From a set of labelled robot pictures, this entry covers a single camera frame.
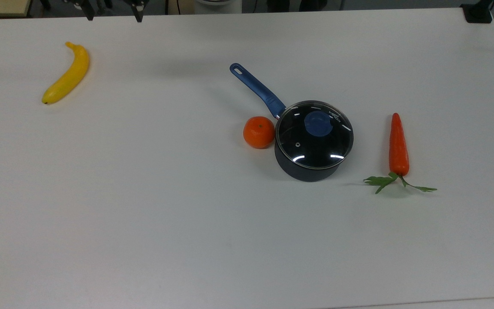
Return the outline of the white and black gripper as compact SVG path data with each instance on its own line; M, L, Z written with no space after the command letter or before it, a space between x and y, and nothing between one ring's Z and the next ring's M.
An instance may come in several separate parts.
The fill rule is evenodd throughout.
M95 0L97 6L102 8L113 8L115 0ZM133 15L137 23L141 23L144 16L145 6L148 4L147 0L117 0L131 7ZM72 5L82 8L84 15L90 21L94 19L95 11L89 0L63 0L63 3L71 3Z

